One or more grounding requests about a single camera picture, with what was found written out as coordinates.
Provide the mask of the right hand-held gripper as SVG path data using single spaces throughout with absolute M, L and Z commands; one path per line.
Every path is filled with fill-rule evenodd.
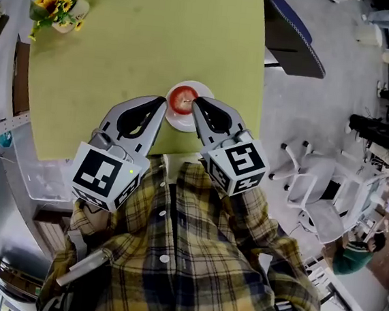
M 261 141 L 245 130 L 238 111 L 211 97 L 198 97 L 192 111 L 211 179 L 229 197 L 258 187 L 269 163 Z

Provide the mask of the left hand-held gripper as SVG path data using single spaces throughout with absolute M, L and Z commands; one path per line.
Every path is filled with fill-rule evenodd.
M 82 142 L 72 164 L 71 189 L 77 198 L 116 212 L 139 187 L 150 167 L 146 157 L 165 118 L 167 102 L 162 96 L 143 96 L 112 107 Z M 117 142 L 110 134 L 130 135 Z

